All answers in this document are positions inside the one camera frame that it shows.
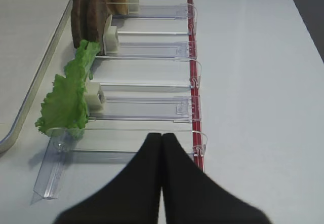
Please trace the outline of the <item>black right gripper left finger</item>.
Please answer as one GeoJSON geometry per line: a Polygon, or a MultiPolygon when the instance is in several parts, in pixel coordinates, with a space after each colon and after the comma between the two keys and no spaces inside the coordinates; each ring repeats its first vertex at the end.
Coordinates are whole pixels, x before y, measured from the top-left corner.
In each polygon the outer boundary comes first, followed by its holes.
{"type": "Polygon", "coordinates": [[[57,216],[55,223],[157,223],[161,134],[149,133],[106,186],[57,216]]]}

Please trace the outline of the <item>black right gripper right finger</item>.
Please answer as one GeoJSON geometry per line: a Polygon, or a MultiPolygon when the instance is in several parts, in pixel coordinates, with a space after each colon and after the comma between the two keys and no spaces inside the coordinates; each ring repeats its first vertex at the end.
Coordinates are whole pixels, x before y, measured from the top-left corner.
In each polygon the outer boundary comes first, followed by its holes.
{"type": "Polygon", "coordinates": [[[258,208],[212,181],[180,145],[162,136],[163,195],[167,223],[270,223],[258,208]]]}

